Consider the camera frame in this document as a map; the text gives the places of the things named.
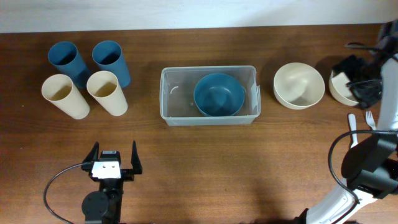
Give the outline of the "blue bowl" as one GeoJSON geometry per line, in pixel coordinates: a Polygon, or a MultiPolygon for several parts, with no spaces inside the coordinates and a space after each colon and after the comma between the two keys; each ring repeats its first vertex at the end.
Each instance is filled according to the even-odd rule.
{"type": "Polygon", "coordinates": [[[193,99],[204,116],[234,116],[243,107],[245,93],[231,75],[211,73],[196,84],[193,99]]]}

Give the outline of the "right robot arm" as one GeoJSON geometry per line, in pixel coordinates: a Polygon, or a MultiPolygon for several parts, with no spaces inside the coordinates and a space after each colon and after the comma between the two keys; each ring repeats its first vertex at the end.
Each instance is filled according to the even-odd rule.
{"type": "Polygon", "coordinates": [[[335,146],[345,137],[338,136],[328,151],[328,168],[336,181],[335,188],[316,206],[305,209],[294,223],[347,223],[365,205],[397,194],[397,21],[380,28],[377,44],[369,47],[350,42],[347,48],[367,50],[369,62],[354,55],[333,67],[348,78],[347,87],[363,110],[381,103],[376,129],[367,130],[368,138],[351,147],[342,165],[339,179],[332,165],[335,146]]]}

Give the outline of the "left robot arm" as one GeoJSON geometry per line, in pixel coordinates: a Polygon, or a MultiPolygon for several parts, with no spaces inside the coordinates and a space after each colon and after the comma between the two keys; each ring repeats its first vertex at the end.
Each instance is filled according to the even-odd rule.
{"type": "Polygon", "coordinates": [[[130,169],[121,168],[119,151],[99,152],[96,142],[83,160],[82,170],[90,179],[99,183],[99,190],[89,193],[82,202],[81,209],[85,223],[120,223],[123,200],[123,185],[133,182],[135,175],[142,174],[142,165],[136,143],[132,144],[130,169]]]}

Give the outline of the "cream bowl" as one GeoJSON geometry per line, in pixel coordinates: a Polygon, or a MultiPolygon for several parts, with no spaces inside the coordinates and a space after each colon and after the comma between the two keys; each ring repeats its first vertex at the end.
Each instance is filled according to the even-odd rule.
{"type": "Polygon", "coordinates": [[[292,110],[317,104],[325,94],[325,82],[313,67],[299,62],[283,65],[276,71],[273,91],[277,101],[292,110]]]}
{"type": "Polygon", "coordinates": [[[345,73],[336,73],[331,71],[328,81],[329,90],[334,99],[347,106],[357,106],[359,103],[356,101],[352,92],[350,92],[347,84],[349,83],[348,77],[345,73]]]}

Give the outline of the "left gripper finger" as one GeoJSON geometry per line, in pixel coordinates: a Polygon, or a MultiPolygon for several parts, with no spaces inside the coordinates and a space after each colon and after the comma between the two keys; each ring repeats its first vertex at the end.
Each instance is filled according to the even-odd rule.
{"type": "Polygon", "coordinates": [[[83,162],[93,162],[98,160],[98,153],[99,153],[99,142],[95,142],[92,150],[88,153],[83,162]]]}
{"type": "Polygon", "coordinates": [[[137,152],[137,145],[135,141],[133,141],[132,144],[131,165],[134,174],[142,174],[142,164],[137,152]]]}

